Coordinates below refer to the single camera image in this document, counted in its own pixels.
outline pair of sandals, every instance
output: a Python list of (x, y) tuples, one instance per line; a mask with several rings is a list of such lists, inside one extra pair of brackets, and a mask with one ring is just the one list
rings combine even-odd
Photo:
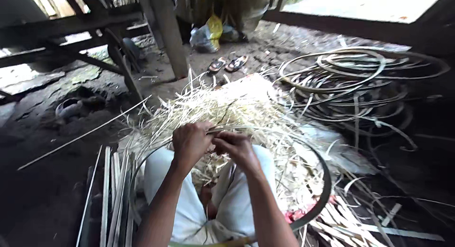
[(208, 67), (208, 71), (216, 73), (222, 67), (224, 67), (224, 70), (232, 73), (232, 72), (235, 72), (235, 71), (241, 69), (243, 67), (243, 65), (246, 64), (247, 60), (248, 60), (248, 56), (242, 56), (242, 57), (238, 57), (236, 59), (233, 59), (229, 64), (227, 64), (228, 63), (228, 58), (221, 57), (219, 59), (215, 59), (210, 64), (210, 66)]

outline wood shavings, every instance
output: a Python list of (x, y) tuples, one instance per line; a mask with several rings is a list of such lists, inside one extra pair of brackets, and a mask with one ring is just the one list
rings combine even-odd
[[(319, 168), (318, 157), (307, 146), (297, 143), (292, 134), (308, 139), (312, 146), (319, 147), (326, 160), (338, 153), (341, 142), (339, 134), (327, 140), (315, 128), (331, 132), (305, 116), (294, 114), (269, 98), (268, 92), (276, 92), (272, 83), (260, 74), (250, 75), (241, 80), (230, 82), (214, 89), (216, 80), (206, 85), (200, 77), (191, 73), (188, 88), (174, 100), (165, 102), (159, 99), (162, 107), (154, 112), (151, 119), (141, 122), (140, 126), (131, 125), (137, 131), (130, 136), (129, 149), (141, 161), (151, 150), (164, 145), (172, 137), (174, 129), (186, 123), (210, 121), (224, 129), (251, 136), (255, 145), (262, 145), (270, 150), (275, 163), (275, 180), (278, 207), (282, 211), (303, 210), (308, 212), (308, 204), (317, 200), (323, 191), (323, 172)], [(193, 81), (199, 80), (199, 86)], [(229, 164), (227, 156), (218, 156), (208, 152), (192, 169), (192, 179), (196, 189), (217, 181), (218, 174)], [(333, 172), (340, 174), (346, 168), (333, 164)], [(348, 205), (329, 204), (320, 215), (322, 222), (311, 221), (310, 225), (331, 239), (334, 246), (345, 243), (357, 247), (374, 244), (383, 246), (365, 230), (359, 228), (360, 222)]]

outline ground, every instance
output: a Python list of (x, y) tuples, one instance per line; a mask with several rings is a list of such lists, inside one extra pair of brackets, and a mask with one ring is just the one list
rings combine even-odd
[[(188, 62), (196, 74), (200, 74), (220, 56), (249, 56), (241, 71), (219, 72), (216, 75), (219, 82), (224, 79), (224, 74), (234, 81), (258, 72), (262, 67), (276, 66), (290, 58), (345, 45), (408, 48), (286, 25), (279, 26), (274, 33), (275, 27), (276, 23), (262, 21), (249, 43), (222, 44), (215, 54), (199, 54), (185, 45), (190, 54)], [(181, 92), (188, 79), (173, 82), (168, 57), (156, 48), (150, 36), (138, 38), (138, 45), (144, 53), (142, 66), (149, 76), (158, 76), (154, 82), (148, 78), (135, 79), (144, 96), (152, 95), (148, 105), (159, 105), (158, 96), (164, 100), (175, 98), (175, 93)], [(11, 247), (73, 245), (85, 201), (87, 169), (94, 165), (100, 145), (116, 148), (118, 139), (128, 133), (120, 121), (113, 122), (34, 165), (16, 171), (21, 165), (88, 132), (119, 114), (120, 109), (126, 110), (132, 105), (123, 77), (115, 73), (80, 61), (56, 71), (65, 74), (41, 89), (25, 93), (9, 121), (0, 128), (0, 151), (3, 154), (0, 164), (0, 235)], [(204, 76), (203, 79), (213, 81), (212, 77)], [(56, 106), (87, 90), (105, 98), (107, 108), (56, 126), (53, 119)]]

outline wooden plank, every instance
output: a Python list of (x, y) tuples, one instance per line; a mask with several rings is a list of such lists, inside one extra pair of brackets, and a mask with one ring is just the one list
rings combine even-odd
[(76, 15), (84, 14), (84, 12), (82, 11), (79, 4), (77, 4), (76, 0), (66, 0), (66, 1), (70, 4), (71, 8), (73, 8), (73, 11), (76, 13)]
[[(145, 35), (148, 34), (149, 29), (147, 25), (139, 26), (139, 27), (133, 27), (127, 29), (125, 31), (125, 37), (136, 37), (140, 35)], [(83, 41), (78, 41), (70, 44), (63, 45), (65, 49), (74, 51), (74, 52), (79, 52), (82, 50), (87, 50), (93, 47), (98, 47), (101, 45), (107, 44), (106, 40), (101, 37), (94, 37), (88, 40), (83, 40)], [(26, 52), (19, 52), (15, 53), (9, 56), (5, 56), (3, 58), (0, 58), (0, 68), (4, 67), (9, 67), (9, 66), (15, 66), (15, 65), (20, 65), (20, 64), (27, 64), (27, 63), (32, 63), (40, 60), (44, 60), (47, 58), (50, 58), (54, 53), (50, 50), (46, 50), (44, 47), (38, 48), (32, 51), (26, 51)]]
[(144, 11), (148, 27), (150, 32), (153, 34), (153, 38), (155, 38), (156, 45), (158, 46), (158, 49), (162, 50), (164, 48), (163, 37), (158, 29), (158, 24), (156, 22), (153, 8), (150, 5), (150, 0), (139, 0), (139, 4), (141, 5), (142, 11)]
[(120, 70), (118, 67), (115, 67), (115, 66), (112, 66), (111, 64), (102, 62), (101, 60), (97, 60), (95, 58), (88, 57), (87, 55), (65, 49), (65, 47), (56, 45), (54, 43), (47, 42), (45, 44), (45, 46), (46, 46), (46, 48), (51, 49), (51, 50), (59, 53), (62, 56), (67, 56), (69, 58), (75, 58), (78, 60), (82, 60), (83, 62), (87, 62), (89, 64), (98, 66), (102, 69), (109, 70), (109, 71), (117, 73), (117, 74), (123, 74), (122, 70)]
[(172, 0), (150, 0), (156, 21), (162, 34), (166, 53), (169, 57), (176, 80), (188, 76), (187, 53), (182, 45)]
[(140, 6), (134, 3), (114, 8), (109, 12), (109, 16), (104, 17), (88, 13), (56, 20), (5, 27), (0, 28), (0, 46), (36, 45), (51, 38), (81, 33), (110, 24), (137, 21), (142, 18)]

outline wooden post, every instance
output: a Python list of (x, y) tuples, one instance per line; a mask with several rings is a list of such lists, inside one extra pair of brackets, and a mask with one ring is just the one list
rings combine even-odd
[(155, 11), (156, 21), (174, 71), (175, 80), (185, 78), (188, 76), (187, 53), (182, 45), (174, 4), (172, 0), (150, 0), (150, 3)]
[(164, 48), (163, 37), (160, 33), (160, 30), (158, 29), (158, 24), (156, 22), (153, 8), (150, 5), (150, 0), (139, 0), (139, 4), (142, 7), (142, 11), (144, 11), (148, 28), (150, 32), (153, 34), (153, 38), (155, 39), (156, 45), (158, 46), (158, 49), (162, 50)]

